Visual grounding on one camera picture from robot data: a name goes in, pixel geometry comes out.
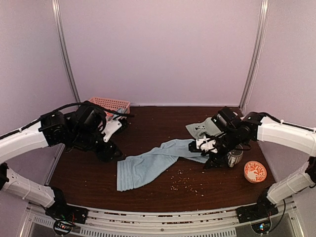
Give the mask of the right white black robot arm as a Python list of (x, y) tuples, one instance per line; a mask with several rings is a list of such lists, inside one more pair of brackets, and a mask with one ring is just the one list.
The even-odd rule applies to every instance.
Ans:
[(205, 135), (196, 147), (209, 156), (205, 168), (219, 167), (224, 157), (238, 145), (248, 145), (255, 141), (266, 148), (279, 148), (275, 152), (279, 158), (293, 159), (305, 156), (305, 161), (297, 170), (288, 172), (288, 176), (270, 185), (258, 197), (253, 214), (265, 217), (277, 203), (316, 186), (316, 130), (279, 120), (265, 112), (250, 112), (240, 117), (228, 107), (223, 107), (211, 118), (219, 129), (217, 135)]

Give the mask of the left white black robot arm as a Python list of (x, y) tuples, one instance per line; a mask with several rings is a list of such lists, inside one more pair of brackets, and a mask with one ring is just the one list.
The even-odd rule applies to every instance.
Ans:
[(68, 149), (94, 152), (103, 162), (121, 156), (111, 137), (125, 124), (127, 114), (88, 101), (70, 113), (53, 110), (0, 137), (0, 189), (52, 210), (60, 219), (71, 215), (63, 191), (33, 182), (8, 167), (7, 161), (24, 153), (63, 144)]

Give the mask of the blue polka dot striped towel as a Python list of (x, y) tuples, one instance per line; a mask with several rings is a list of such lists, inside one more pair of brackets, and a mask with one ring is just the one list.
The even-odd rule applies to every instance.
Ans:
[[(126, 113), (127, 108), (119, 108), (116, 110), (116, 112), (120, 113), (120, 114), (125, 114)], [(120, 115), (117, 114), (111, 114), (108, 116), (107, 121), (112, 121), (112, 120), (116, 120), (120, 117)]]

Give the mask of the light blue terry towel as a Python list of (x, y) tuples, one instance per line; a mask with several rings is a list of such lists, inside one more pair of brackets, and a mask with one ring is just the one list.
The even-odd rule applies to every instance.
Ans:
[(173, 139), (159, 147), (117, 162), (117, 191), (124, 192), (142, 187), (159, 177), (178, 158), (206, 163), (207, 158), (188, 149), (192, 139)]

